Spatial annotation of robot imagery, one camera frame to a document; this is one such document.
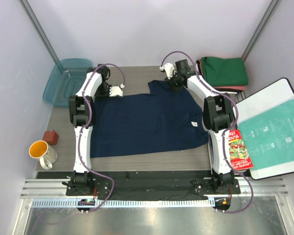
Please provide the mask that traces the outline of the navy blue t shirt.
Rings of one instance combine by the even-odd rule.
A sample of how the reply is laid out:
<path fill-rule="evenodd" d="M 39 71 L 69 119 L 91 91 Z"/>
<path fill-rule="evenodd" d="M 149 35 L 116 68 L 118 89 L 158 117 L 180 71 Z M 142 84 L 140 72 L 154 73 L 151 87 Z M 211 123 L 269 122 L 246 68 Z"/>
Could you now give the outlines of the navy blue t shirt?
<path fill-rule="evenodd" d="M 91 158 L 187 150 L 208 142 L 203 111 L 187 89 L 175 93 L 158 80 L 148 86 L 148 94 L 94 102 Z"/>

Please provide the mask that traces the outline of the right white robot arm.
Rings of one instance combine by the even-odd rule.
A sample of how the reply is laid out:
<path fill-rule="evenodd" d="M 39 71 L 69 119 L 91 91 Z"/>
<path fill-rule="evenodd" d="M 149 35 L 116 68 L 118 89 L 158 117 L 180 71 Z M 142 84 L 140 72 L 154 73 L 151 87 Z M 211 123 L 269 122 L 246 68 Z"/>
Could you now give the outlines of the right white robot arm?
<path fill-rule="evenodd" d="M 234 100 L 209 85 L 198 71 L 193 71 L 187 60 L 175 65 L 162 62 L 160 71 L 166 74 L 165 81 L 178 92 L 182 88 L 193 91 L 204 102 L 202 122 L 208 130 L 212 146 L 212 189 L 216 193 L 227 192 L 234 184 L 234 170 L 230 166 L 229 132 L 235 124 Z"/>

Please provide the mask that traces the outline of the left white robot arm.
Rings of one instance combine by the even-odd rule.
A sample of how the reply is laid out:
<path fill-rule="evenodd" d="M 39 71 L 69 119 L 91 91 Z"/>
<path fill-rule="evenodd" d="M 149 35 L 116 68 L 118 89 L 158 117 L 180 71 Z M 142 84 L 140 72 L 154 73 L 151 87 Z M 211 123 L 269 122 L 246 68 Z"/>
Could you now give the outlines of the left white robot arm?
<path fill-rule="evenodd" d="M 69 97 L 69 116 L 75 134 L 75 161 L 68 194 L 90 195 L 95 188 L 91 173 L 91 135 L 96 122 L 94 100 L 97 89 L 110 76 L 106 64 L 89 68 L 86 79 L 75 95 Z"/>

